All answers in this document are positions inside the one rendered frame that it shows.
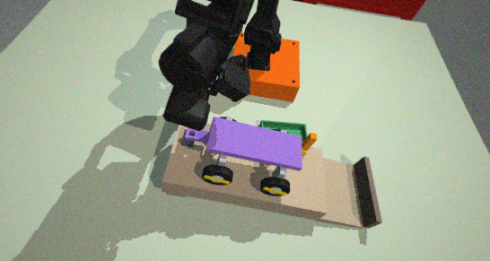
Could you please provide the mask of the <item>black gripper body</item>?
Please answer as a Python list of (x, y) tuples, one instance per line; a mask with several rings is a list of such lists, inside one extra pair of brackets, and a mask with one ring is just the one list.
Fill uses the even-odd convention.
[(199, 91), (173, 91), (168, 100), (166, 109), (163, 111), (164, 114), (162, 114), (162, 117), (164, 117), (166, 121), (181, 126), (197, 131), (203, 130), (206, 126), (211, 107), (207, 102), (208, 88), (211, 89), (218, 74), (223, 73), (227, 58), (217, 66)]

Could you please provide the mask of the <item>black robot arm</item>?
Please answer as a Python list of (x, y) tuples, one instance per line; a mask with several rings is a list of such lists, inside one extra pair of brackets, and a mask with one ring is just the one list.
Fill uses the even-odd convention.
[[(212, 3), (178, 0), (175, 14), (186, 18), (187, 26), (159, 58), (163, 77), (182, 91), (199, 91), (230, 55), (254, 3), (254, 0), (207, 1)], [(244, 31), (244, 45), (250, 46), (248, 56), (227, 58), (225, 69), (218, 74), (209, 95), (220, 92), (237, 102), (250, 94), (249, 69), (270, 71), (270, 55), (279, 52), (282, 38), (278, 33), (277, 4), (278, 0), (258, 0), (257, 11)]]

